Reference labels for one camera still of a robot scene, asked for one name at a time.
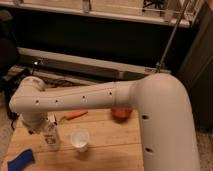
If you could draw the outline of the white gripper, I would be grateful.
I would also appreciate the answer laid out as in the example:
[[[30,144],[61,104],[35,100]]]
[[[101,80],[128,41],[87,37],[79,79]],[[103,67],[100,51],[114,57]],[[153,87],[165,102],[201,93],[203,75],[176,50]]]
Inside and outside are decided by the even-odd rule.
[[[24,113],[22,124],[30,134],[39,134],[47,122],[46,113]]]

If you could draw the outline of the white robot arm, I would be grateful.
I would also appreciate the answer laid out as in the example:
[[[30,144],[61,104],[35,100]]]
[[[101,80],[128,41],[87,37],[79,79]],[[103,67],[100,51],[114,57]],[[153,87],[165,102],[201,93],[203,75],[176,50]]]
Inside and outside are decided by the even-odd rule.
[[[36,132],[48,112],[131,109],[139,117],[145,171],[201,171],[190,98],[181,81],[170,74],[53,91],[45,89],[42,79],[28,76],[9,107],[22,115],[28,130]]]

